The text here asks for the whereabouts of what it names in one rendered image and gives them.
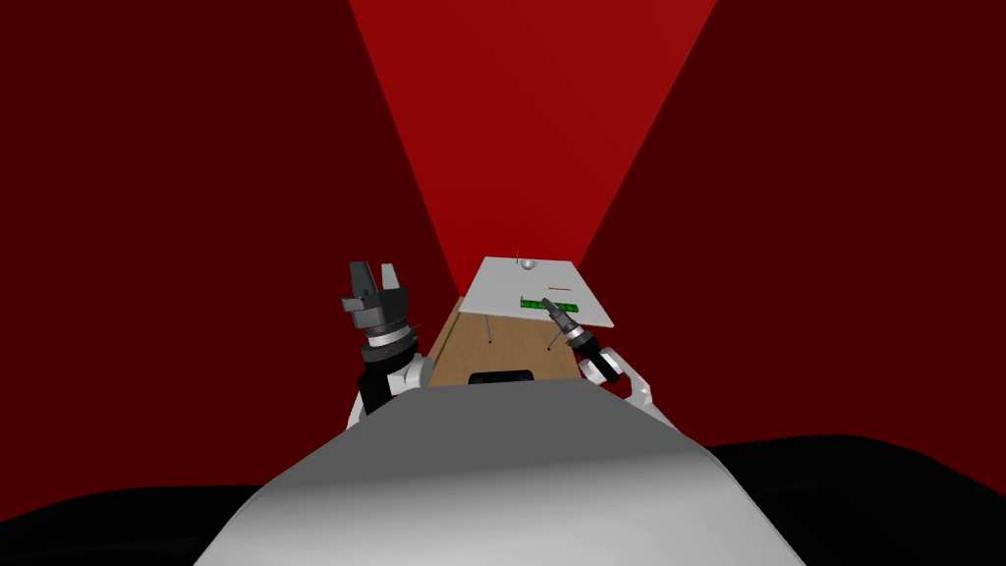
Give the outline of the grey table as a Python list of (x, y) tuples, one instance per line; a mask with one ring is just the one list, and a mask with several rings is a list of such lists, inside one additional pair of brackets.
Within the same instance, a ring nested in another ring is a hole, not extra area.
[[(565, 287), (573, 291), (549, 291), (547, 287)], [(536, 269), (527, 271), (520, 268), (519, 258), (487, 256), (481, 260), (459, 312), (489, 320), (502, 317), (554, 322), (547, 311), (520, 309), (521, 297), (576, 303), (580, 311), (568, 315), (585, 329), (614, 326), (582, 274), (568, 260), (537, 259)]]

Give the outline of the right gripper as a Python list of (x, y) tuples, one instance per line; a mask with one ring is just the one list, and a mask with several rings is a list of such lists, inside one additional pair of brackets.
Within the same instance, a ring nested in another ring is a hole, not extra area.
[(541, 302), (549, 317), (557, 324), (563, 335), (580, 335), (583, 333), (582, 327), (566, 311), (557, 307), (555, 303), (552, 303), (547, 298), (543, 298)]

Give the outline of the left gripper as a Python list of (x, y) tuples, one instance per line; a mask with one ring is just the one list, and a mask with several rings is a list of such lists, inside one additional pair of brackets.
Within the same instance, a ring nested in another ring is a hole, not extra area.
[(409, 312), (409, 290), (401, 288), (392, 263), (381, 264), (382, 290), (378, 291), (368, 261), (350, 261), (352, 295), (341, 299), (341, 307), (357, 329), (401, 325)]

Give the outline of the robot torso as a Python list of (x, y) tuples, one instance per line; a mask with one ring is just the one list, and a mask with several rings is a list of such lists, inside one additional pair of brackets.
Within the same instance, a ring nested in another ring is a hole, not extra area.
[(738, 482), (584, 379), (420, 388), (266, 483), (195, 566), (804, 566)]

